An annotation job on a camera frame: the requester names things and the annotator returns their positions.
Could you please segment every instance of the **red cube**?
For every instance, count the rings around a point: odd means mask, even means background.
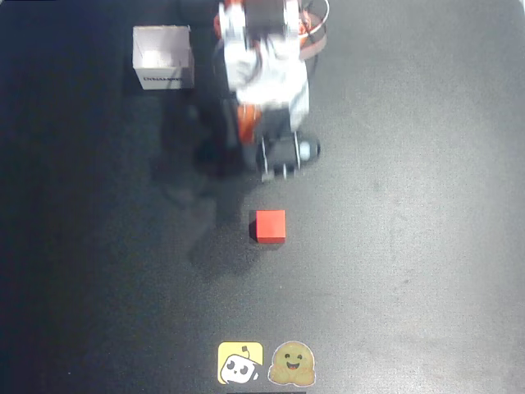
[[[285,211],[257,211],[255,235],[260,244],[282,244],[286,239]]]

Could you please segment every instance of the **hugging face emoji sticker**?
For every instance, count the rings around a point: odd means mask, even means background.
[[[312,386],[315,383],[314,367],[313,353],[308,346],[296,341],[286,342],[273,354],[268,379],[283,386]]]

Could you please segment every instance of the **white robot part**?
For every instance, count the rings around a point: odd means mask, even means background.
[[[246,17],[241,5],[220,5],[228,85],[239,103],[262,111],[288,108],[295,133],[309,112],[308,73],[300,59],[299,3],[284,1],[284,34],[270,34],[258,46],[247,43]]]

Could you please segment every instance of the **black table surface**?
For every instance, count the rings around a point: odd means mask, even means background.
[[[0,6],[3,392],[300,391],[220,385],[224,341],[264,369],[307,344],[312,394],[525,392],[521,5],[331,8],[322,158],[262,186],[194,159],[210,29],[195,95],[138,86],[132,27],[182,23],[173,2]],[[282,247],[250,240],[256,209],[285,209]]]

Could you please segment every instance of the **cardboard box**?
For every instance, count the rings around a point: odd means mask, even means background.
[[[134,27],[133,68],[144,90],[193,89],[189,27]]]

